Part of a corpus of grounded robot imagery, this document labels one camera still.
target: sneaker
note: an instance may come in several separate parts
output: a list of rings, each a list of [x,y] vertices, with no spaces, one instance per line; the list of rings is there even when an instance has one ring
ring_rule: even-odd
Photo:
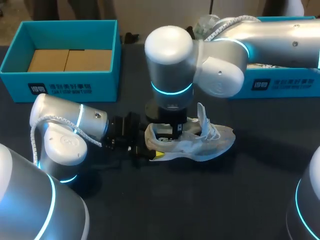
[[[175,158],[189,158],[197,162],[214,159],[225,153],[235,142],[233,129],[214,125],[206,116],[206,109],[197,104],[197,118],[187,118],[183,132],[178,139],[171,139],[169,124],[148,125],[144,132],[145,144],[149,150],[165,153],[153,161],[168,161]]]

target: printed logo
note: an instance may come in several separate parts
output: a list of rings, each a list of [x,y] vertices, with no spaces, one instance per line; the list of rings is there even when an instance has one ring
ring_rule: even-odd
[[[268,89],[270,79],[255,79],[252,85],[252,91],[265,91]]]
[[[28,83],[28,86],[33,95],[48,93],[46,86],[43,83]]]

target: black table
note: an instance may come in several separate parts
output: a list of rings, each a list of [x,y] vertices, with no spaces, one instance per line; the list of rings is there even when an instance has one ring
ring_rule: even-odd
[[[0,62],[6,50],[0,48]],[[144,116],[150,98],[144,46],[134,44],[123,47],[118,102],[87,105],[109,116]],[[76,183],[90,213],[89,240],[287,239],[287,205],[320,145],[320,99],[227,100],[195,89],[190,116],[197,101],[212,123],[235,129],[234,149],[201,164],[182,158],[137,169],[125,152],[94,159],[100,150],[89,145],[88,165],[123,159],[121,169]],[[13,103],[0,82],[0,143],[29,160],[31,107]]]

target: teal box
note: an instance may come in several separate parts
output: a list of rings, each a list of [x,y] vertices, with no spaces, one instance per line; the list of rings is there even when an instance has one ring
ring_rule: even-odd
[[[258,17],[262,22],[314,19],[307,17]],[[320,74],[306,68],[249,68],[244,84],[231,99],[320,97]]]
[[[36,49],[112,50],[109,71],[27,72]],[[24,21],[0,67],[16,103],[33,103],[40,93],[74,102],[117,100],[121,43],[116,20]]]

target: white cable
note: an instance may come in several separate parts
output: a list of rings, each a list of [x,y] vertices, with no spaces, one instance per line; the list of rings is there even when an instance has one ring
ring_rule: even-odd
[[[211,33],[211,35],[208,36],[204,41],[211,42],[216,36],[218,36],[220,33],[222,33],[227,28],[229,28],[237,23],[243,22],[243,21],[261,22],[258,18],[254,17],[254,16],[248,16],[248,15],[238,16],[238,17],[226,22],[222,26],[220,26],[217,30],[215,30],[213,33]]]
[[[85,134],[79,127],[77,127],[73,122],[69,121],[66,118],[60,117],[60,116],[43,116],[38,118],[37,121],[32,125],[31,131],[30,131],[30,139],[31,139],[31,145],[32,145],[32,153],[33,153],[33,164],[38,165],[38,155],[37,155],[37,146],[36,146],[36,140],[35,140],[35,131],[36,127],[40,122],[47,121],[47,120],[55,120],[61,124],[68,125],[69,127],[75,129],[84,139],[88,140],[89,142],[102,147],[102,143],[98,142],[91,137],[89,137],[87,134]]]

